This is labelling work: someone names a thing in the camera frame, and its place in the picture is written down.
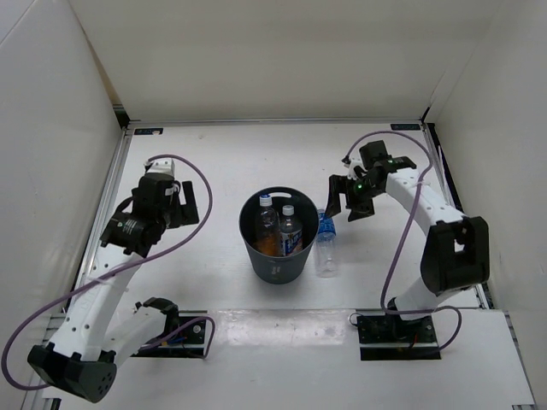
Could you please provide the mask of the clear bottle blue label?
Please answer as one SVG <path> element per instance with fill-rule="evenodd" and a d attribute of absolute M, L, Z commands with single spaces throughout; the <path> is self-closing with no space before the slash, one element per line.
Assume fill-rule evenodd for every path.
<path fill-rule="evenodd" d="M 319 230 L 315 240 L 315 266 L 317 275 L 330 278 L 335 275 L 334 245 L 336 238 L 335 225 L 332 218 L 326 216 L 323 208 L 318 210 Z"/>

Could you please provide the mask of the clear bottle white red label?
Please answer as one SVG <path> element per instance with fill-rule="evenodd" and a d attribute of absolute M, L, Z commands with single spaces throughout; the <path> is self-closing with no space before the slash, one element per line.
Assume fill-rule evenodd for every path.
<path fill-rule="evenodd" d="M 292 205 L 282 208 L 279 230 L 282 256 L 297 254 L 303 250 L 303 224 Z"/>

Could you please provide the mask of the clear unlabelled plastic bottle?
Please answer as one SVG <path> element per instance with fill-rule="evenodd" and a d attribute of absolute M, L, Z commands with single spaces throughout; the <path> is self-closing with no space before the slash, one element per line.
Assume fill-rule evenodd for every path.
<path fill-rule="evenodd" d="M 273 207 L 273 198 L 269 194 L 259 197 L 259 211 L 255 218 L 256 241 L 262 237 L 276 236 L 279 241 L 279 216 Z"/>

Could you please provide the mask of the orange juice bottle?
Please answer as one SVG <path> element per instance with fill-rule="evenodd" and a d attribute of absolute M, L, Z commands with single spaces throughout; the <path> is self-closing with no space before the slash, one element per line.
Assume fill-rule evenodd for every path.
<path fill-rule="evenodd" d="M 256 250 L 263 255 L 280 256 L 280 241 L 276 236 L 262 237 L 256 241 Z"/>

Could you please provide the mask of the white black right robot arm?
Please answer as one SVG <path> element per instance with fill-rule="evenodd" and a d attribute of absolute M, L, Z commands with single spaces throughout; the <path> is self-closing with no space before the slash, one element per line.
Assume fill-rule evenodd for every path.
<path fill-rule="evenodd" d="M 357 160 L 344 158 L 345 175 L 328 179 L 326 216 L 346 208 L 349 221 L 374 214 L 373 200 L 386 194 L 409 214 L 426 237 L 420 277 L 401 295 L 382 299 L 385 334 L 401 342 L 415 330 L 415 321 L 435 312 L 453 295 L 490 277 L 489 226 L 452 207 L 426 185 L 425 174 L 407 156 L 390 155 L 382 141 L 367 143 Z"/>

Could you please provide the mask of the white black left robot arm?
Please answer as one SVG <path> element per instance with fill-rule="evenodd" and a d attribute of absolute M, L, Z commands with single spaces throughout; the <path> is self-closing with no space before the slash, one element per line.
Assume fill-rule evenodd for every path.
<path fill-rule="evenodd" d="M 167 229 L 198 223 L 190 181 L 147 172 L 115 210 L 100 237 L 94 271 L 72 301 L 62 325 L 27 361 L 49 385 L 97 403 L 111 389 L 118 368 L 147 342 L 168 342 L 179 330 L 178 306 L 151 297 L 122 325 L 109 328 L 130 280 Z"/>

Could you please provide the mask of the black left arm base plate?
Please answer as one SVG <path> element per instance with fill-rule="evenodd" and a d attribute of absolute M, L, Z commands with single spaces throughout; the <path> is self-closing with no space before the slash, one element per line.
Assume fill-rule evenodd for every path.
<path fill-rule="evenodd" d="M 205 360 L 215 336 L 216 323 L 208 315 L 179 314 L 177 332 L 152 348 L 156 340 L 144 345 L 134 357 Z"/>

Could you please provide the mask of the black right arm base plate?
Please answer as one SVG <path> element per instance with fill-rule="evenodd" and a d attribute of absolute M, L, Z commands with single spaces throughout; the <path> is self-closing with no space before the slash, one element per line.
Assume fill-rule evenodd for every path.
<path fill-rule="evenodd" d="M 361 361 L 440 360 L 431 316 L 403 321 L 395 315 L 356 313 Z"/>

